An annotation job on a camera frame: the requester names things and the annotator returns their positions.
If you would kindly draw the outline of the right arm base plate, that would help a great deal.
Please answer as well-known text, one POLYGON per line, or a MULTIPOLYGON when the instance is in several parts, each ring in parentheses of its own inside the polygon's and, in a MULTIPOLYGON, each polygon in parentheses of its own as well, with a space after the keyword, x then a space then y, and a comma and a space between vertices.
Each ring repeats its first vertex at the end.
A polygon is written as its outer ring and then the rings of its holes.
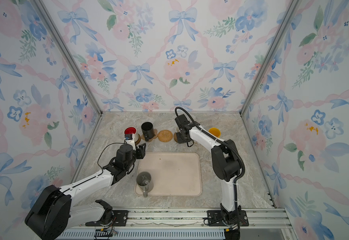
POLYGON ((246 211, 239 209, 238 211, 227 212, 225 210, 209 210, 204 224, 210 227, 234 227, 239 223, 240 227, 248 227, 249 221, 246 211))

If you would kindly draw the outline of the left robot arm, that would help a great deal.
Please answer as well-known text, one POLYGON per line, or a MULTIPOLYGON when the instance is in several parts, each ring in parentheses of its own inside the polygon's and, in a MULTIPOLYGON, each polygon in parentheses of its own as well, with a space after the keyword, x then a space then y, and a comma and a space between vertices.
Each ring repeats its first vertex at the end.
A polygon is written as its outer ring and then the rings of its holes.
POLYGON ((116 156, 98 172, 70 185, 46 187, 27 214, 25 224, 43 240, 54 240, 66 229, 84 223, 109 227, 116 220, 110 204, 104 200, 85 206, 77 206, 77 203, 118 183, 132 172, 136 160, 142 160, 145 155, 146 144, 138 147, 121 144, 116 156))

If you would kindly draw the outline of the cork paw print coaster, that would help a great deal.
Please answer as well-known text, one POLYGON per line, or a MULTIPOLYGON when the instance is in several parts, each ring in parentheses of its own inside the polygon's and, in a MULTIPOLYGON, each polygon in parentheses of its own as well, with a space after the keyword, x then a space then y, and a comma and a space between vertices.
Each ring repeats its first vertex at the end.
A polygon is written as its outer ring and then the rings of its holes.
MULTIPOLYGON (((148 140, 148 143, 152 142, 152 141, 155 140, 157 137, 158 137, 158 130, 157 130, 157 129, 154 129, 154 137, 153 137, 152 139, 149 139, 149 140, 148 140)), ((141 139, 142 139, 142 141, 145 141, 144 135, 141 135, 141 139)))

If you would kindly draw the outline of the yellow mug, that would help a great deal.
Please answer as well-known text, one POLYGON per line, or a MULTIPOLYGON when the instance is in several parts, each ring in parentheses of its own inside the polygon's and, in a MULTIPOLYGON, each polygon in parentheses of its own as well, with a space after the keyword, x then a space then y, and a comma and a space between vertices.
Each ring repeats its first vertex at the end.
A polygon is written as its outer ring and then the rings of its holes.
POLYGON ((217 138, 221 136, 221 131, 218 128, 210 128, 208 132, 217 138))

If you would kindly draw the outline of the grey glass mug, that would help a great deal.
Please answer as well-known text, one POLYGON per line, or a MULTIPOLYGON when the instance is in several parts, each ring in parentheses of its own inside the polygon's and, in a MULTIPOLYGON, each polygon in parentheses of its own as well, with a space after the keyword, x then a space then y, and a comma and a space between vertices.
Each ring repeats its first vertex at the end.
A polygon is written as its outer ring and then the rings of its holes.
POLYGON ((136 183, 138 187, 142 190, 143 196, 148 197, 149 192, 154 188, 154 183, 152 176, 149 172, 141 172, 137 175, 136 183))

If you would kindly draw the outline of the white mug red inside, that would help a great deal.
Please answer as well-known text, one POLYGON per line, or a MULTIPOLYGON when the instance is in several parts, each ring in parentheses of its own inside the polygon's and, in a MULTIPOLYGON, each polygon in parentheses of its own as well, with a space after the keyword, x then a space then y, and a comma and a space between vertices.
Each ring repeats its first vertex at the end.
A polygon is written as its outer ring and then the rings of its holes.
POLYGON ((137 134, 137 129, 135 127, 127 127, 124 130, 124 134, 137 134))

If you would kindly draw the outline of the plain round wooden coaster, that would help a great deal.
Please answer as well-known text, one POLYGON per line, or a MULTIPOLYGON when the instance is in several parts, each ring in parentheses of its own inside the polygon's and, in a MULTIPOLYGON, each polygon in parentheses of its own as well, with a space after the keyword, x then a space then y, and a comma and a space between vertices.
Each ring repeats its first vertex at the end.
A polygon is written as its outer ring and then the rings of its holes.
POLYGON ((174 133, 174 141, 176 142, 176 143, 178 143, 178 140, 177 140, 177 135, 176 135, 176 133, 174 133))

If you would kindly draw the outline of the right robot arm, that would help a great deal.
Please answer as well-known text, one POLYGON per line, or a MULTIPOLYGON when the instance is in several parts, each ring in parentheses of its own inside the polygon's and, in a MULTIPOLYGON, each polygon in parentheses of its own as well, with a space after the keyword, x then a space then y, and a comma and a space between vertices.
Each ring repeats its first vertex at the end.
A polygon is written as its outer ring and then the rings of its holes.
POLYGON ((232 140, 224 141, 200 126, 180 127, 176 137, 179 144, 197 142, 210 151, 213 171, 221 180, 222 219, 227 225, 237 224, 240 210, 237 181, 244 175, 245 167, 235 143, 232 140))

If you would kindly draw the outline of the woven rattan round coaster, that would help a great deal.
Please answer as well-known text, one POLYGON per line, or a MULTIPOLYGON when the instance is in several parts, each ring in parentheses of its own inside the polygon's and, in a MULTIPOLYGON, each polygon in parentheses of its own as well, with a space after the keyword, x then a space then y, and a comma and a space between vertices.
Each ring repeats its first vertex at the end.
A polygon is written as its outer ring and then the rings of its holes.
POLYGON ((169 130, 162 130, 158 133, 158 139, 163 143, 170 142, 173 139, 173 133, 169 130))

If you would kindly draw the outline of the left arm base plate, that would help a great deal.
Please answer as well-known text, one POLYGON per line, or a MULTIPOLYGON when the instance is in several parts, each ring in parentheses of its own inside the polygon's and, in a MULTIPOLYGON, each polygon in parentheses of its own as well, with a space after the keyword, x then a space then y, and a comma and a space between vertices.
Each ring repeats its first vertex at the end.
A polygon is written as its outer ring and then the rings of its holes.
POLYGON ((85 223, 86 227, 125 227, 128 219, 127 210, 112 210, 110 221, 105 224, 104 221, 85 223))

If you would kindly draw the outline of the dark glossy wooden round coaster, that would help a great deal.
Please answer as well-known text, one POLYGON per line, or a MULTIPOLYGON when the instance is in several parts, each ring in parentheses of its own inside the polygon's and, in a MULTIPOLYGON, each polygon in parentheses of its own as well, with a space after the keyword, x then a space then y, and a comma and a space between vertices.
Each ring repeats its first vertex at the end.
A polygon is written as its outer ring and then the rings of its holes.
POLYGON ((135 144, 138 145, 141 141, 141 136, 140 134, 136 134, 136 138, 135 138, 135 144))

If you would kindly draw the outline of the black mug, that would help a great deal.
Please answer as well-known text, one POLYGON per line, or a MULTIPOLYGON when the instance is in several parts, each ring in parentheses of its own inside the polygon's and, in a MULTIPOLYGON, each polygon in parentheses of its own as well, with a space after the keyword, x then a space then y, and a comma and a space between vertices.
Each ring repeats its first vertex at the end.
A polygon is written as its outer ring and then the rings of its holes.
POLYGON ((154 132, 154 126, 151 122, 145 122, 141 125, 142 133, 144 140, 146 142, 149 142, 151 139, 154 138, 155 132, 154 132))

